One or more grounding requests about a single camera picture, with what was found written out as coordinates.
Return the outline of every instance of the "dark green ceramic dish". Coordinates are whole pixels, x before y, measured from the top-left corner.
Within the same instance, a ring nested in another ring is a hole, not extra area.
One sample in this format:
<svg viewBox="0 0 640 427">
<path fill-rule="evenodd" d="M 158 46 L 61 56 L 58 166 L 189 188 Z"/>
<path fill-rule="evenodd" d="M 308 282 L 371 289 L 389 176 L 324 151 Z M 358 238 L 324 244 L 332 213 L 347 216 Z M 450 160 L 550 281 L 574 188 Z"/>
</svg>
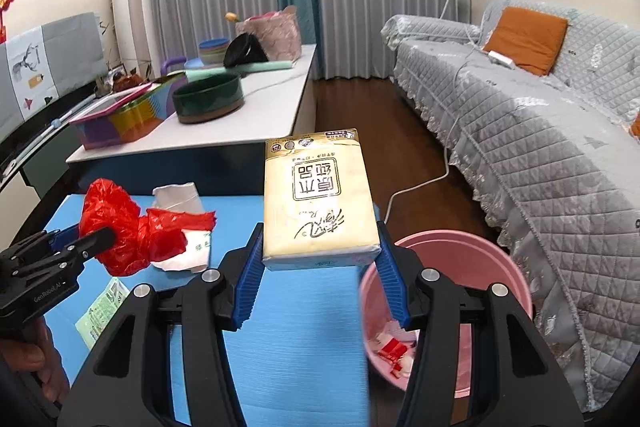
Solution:
<svg viewBox="0 0 640 427">
<path fill-rule="evenodd" d="M 190 82 L 174 92 L 175 112 L 181 123 L 214 120 L 243 103 L 240 76 L 236 74 L 215 74 Z"/>
</svg>

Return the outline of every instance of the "yellow tissue package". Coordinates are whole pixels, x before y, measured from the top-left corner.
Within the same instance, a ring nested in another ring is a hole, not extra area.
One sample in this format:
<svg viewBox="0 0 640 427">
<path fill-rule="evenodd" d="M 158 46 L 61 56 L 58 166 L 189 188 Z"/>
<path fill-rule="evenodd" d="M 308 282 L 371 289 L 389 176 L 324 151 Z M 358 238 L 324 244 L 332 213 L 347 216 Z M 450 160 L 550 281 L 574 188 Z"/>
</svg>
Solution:
<svg viewBox="0 0 640 427">
<path fill-rule="evenodd" d="M 264 265 L 271 270 L 361 266 L 379 253 L 358 132 L 269 140 Z"/>
</svg>

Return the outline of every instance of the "sofa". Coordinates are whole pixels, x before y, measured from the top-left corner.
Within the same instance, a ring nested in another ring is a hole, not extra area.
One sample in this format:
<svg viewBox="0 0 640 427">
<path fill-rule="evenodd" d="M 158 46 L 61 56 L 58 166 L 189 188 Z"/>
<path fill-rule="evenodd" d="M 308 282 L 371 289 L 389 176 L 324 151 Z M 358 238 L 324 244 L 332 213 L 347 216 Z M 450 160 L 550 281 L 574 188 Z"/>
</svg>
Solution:
<svg viewBox="0 0 640 427">
<path fill-rule="evenodd" d="M 482 52 L 507 6 L 569 26 L 551 74 Z M 640 348 L 640 32 L 581 10 L 496 0 L 481 25 L 399 15 L 382 29 L 394 81 L 501 229 L 534 321 L 583 412 L 603 407 Z"/>
</svg>

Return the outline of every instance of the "purple handle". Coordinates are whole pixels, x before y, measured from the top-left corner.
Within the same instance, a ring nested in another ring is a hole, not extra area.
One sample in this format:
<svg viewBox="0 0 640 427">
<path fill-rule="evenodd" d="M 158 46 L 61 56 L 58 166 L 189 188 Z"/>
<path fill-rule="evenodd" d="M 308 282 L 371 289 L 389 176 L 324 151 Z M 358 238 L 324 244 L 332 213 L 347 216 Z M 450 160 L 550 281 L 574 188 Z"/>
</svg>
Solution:
<svg viewBox="0 0 640 427">
<path fill-rule="evenodd" d="M 184 64 L 186 61 L 187 57 L 168 58 L 162 63 L 162 67 L 160 68 L 160 76 L 166 76 L 169 67 L 175 66 L 176 64 Z"/>
</svg>

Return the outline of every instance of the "wooden floor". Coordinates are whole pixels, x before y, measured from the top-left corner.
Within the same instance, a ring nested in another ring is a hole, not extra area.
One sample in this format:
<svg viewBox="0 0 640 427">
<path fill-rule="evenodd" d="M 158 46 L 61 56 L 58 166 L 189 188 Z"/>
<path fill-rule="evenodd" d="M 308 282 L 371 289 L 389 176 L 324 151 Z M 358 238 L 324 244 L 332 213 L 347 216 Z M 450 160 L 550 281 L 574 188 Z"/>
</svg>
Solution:
<svg viewBox="0 0 640 427">
<path fill-rule="evenodd" d="M 386 213 L 389 197 L 444 174 L 443 149 L 389 80 L 320 80 L 316 130 L 355 127 L 369 177 L 373 201 Z M 484 222 L 462 174 L 451 168 L 443 181 L 394 200 L 388 229 L 397 241 L 424 230 L 454 229 L 491 241 L 497 232 Z M 396 425 L 403 393 L 369 372 L 371 425 Z M 466 416 L 467 400 L 456 400 L 452 421 Z"/>
</svg>

